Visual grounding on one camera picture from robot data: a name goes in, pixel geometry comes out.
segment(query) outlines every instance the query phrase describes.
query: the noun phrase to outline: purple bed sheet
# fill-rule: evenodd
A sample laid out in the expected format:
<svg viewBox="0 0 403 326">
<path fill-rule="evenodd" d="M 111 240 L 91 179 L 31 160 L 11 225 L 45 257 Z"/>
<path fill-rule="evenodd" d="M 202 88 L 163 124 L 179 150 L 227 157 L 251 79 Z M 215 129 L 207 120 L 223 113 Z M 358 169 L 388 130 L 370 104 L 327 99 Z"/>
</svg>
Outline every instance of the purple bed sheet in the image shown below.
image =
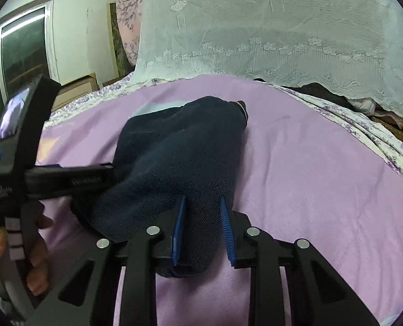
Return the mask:
<svg viewBox="0 0 403 326">
<path fill-rule="evenodd" d="M 243 100 L 250 116 L 234 209 L 276 239 L 309 239 L 378 321 L 390 324 L 403 309 L 403 178 L 345 129 L 281 90 L 222 75 L 142 88 L 44 131 L 43 138 L 58 140 L 42 164 L 112 161 L 123 125 L 140 109 L 205 95 Z M 68 203 L 45 202 L 55 220 L 42 233 L 52 283 L 96 241 Z M 222 248 L 203 275 L 157 278 L 158 324 L 246 325 L 249 285 L 249 271 L 231 268 Z"/>
</svg>

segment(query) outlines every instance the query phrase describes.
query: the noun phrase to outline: window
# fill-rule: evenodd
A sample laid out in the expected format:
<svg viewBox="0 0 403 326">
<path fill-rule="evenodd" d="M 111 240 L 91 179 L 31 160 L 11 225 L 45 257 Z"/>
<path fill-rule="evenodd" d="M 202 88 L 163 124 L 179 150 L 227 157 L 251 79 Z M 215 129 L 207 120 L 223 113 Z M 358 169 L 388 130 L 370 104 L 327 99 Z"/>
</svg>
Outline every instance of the window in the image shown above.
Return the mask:
<svg viewBox="0 0 403 326">
<path fill-rule="evenodd" d="M 0 116 L 14 94 L 38 75 L 59 80 L 53 48 L 53 1 L 0 24 Z"/>
</svg>

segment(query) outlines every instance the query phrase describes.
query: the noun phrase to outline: navy garment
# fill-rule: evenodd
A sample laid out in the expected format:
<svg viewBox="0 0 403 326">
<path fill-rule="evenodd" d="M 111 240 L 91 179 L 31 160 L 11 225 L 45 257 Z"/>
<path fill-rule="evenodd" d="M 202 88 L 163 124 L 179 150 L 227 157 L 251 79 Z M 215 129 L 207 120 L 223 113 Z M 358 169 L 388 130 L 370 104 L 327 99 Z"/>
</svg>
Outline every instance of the navy garment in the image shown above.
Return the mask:
<svg viewBox="0 0 403 326">
<path fill-rule="evenodd" d="M 152 225 L 187 197 L 180 262 L 164 276 L 203 272 L 222 235 L 219 201 L 233 204 L 247 115 L 243 102 L 204 97 L 179 108 L 135 116 L 118 139 L 116 184 L 73 197 L 79 221 L 119 243 Z"/>
</svg>

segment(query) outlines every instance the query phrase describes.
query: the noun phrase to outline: gray sleeve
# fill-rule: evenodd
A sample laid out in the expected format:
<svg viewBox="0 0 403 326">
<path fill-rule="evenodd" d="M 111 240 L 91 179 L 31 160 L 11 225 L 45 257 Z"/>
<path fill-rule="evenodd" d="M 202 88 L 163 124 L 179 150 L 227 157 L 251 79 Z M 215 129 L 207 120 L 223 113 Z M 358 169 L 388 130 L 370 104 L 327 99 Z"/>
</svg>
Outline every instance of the gray sleeve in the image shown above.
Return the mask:
<svg viewBox="0 0 403 326">
<path fill-rule="evenodd" d="M 25 325 L 25 321 L 14 308 L 2 283 L 0 283 L 0 309 L 14 326 Z"/>
</svg>

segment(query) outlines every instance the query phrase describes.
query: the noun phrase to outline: lit screen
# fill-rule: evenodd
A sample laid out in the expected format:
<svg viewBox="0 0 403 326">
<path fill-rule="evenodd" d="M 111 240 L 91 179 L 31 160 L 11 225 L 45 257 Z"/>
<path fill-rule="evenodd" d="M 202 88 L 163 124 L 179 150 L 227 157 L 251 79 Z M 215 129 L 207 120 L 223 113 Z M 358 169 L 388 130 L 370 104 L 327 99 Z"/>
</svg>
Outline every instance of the lit screen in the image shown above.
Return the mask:
<svg viewBox="0 0 403 326">
<path fill-rule="evenodd" d="M 29 88 L 26 88 L 9 100 L 0 119 L 0 140 L 7 139 L 16 134 L 19 128 L 20 114 L 25 106 L 25 99 L 28 93 Z"/>
</svg>

